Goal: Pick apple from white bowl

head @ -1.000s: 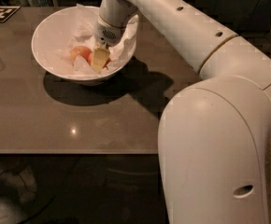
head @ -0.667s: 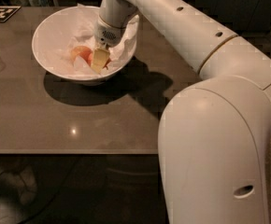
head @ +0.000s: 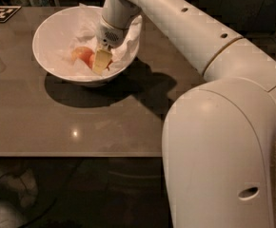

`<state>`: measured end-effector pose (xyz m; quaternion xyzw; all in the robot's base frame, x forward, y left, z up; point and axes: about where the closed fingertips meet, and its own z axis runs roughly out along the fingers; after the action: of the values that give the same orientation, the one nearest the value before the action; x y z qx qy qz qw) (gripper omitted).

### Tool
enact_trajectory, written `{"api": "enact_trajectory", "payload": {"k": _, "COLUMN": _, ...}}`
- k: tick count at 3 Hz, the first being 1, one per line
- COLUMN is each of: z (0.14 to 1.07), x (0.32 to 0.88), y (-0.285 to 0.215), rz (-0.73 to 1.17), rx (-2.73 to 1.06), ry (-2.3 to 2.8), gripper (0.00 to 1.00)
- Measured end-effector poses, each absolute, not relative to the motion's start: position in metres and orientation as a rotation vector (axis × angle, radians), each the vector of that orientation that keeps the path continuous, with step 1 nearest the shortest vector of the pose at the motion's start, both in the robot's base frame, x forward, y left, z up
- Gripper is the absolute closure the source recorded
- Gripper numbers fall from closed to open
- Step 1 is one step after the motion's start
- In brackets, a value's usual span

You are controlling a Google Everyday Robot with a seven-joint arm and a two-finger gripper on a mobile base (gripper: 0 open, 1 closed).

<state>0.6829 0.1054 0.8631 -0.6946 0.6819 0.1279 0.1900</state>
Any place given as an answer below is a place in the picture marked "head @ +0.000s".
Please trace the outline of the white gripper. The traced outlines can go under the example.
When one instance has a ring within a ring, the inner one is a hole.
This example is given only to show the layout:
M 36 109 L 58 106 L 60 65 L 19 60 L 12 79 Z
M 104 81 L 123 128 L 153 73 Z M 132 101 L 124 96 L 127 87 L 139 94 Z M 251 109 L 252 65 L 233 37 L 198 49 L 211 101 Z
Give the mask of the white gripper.
M 100 18 L 96 29 L 96 39 L 99 48 L 96 50 L 92 66 L 94 73 L 101 75 L 108 67 L 112 58 L 110 50 L 118 48 L 124 43 L 128 30 L 129 23 L 115 26 L 110 24 L 104 17 Z

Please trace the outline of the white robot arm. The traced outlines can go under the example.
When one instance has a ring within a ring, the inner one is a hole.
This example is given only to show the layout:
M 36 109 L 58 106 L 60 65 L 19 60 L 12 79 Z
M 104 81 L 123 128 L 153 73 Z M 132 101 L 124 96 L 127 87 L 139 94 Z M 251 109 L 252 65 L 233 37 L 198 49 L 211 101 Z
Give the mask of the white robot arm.
M 203 76 L 170 108 L 162 157 L 174 228 L 274 228 L 276 62 L 185 0 L 106 0 L 98 42 L 143 12 Z

